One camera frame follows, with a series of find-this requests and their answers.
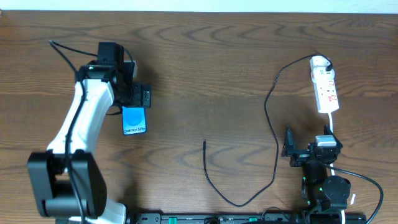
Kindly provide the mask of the blue Galaxy smartphone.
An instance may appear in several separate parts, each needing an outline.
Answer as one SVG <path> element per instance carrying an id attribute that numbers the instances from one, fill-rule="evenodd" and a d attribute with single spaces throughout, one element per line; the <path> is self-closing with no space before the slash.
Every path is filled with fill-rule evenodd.
<path id="1" fill-rule="evenodd" d="M 123 134 L 142 134 L 147 131 L 145 108 L 123 107 Z"/>

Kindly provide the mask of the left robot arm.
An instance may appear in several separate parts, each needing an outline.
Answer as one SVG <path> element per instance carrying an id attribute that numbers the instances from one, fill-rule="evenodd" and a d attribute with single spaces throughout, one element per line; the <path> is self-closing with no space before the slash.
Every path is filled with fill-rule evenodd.
<path id="1" fill-rule="evenodd" d="M 58 134 L 27 169 L 35 204 L 57 223 L 134 223 L 128 207 L 108 197 L 95 149 L 110 107 L 117 107 L 126 135 L 146 131 L 151 86 L 136 81 L 137 64 L 114 42 L 101 42 L 92 61 L 74 68 L 75 94 Z"/>

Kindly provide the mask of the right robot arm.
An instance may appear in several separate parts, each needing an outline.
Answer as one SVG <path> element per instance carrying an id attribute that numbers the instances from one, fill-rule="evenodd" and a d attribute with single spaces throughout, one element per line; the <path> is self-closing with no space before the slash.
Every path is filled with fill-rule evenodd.
<path id="1" fill-rule="evenodd" d="M 324 133 L 316 136 L 306 149 L 295 147 L 292 130 L 286 128 L 281 156 L 290 158 L 291 167 L 302 168 L 302 197 L 308 203 L 308 208 L 296 216 L 297 223 L 345 222 L 341 213 L 347 209 L 351 183 L 327 172 L 342 148 L 342 143 L 327 125 Z"/>

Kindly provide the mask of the white USB charger plug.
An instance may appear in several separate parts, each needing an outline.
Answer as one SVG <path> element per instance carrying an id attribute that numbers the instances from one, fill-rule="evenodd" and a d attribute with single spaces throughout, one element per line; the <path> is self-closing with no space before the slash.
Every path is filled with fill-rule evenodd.
<path id="1" fill-rule="evenodd" d="M 327 57 L 324 57 L 322 55 L 316 55 L 313 56 L 310 59 L 310 68 L 313 70 L 315 67 L 328 67 L 331 65 L 331 62 Z"/>

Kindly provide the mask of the white power strip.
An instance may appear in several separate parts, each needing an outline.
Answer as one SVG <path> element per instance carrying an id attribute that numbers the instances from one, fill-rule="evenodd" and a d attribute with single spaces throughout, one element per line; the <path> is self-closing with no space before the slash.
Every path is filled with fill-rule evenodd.
<path id="1" fill-rule="evenodd" d="M 315 67 L 312 69 L 311 78 L 319 113 L 328 114 L 339 109 L 334 77 L 335 72 L 333 69 L 330 71 L 326 71 L 326 67 Z"/>

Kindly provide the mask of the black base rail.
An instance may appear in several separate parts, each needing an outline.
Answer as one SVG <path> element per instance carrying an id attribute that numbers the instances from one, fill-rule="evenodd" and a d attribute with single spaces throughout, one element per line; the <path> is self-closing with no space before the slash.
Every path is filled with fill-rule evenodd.
<path id="1" fill-rule="evenodd" d="M 299 214 L 277 211 L 262 214 L 160 214 L 137 213 L 128 215 L 127 224 L 241 224 L 241 223 L 341 223 L 339 215 L 313 214 L 308 218 Z"/>

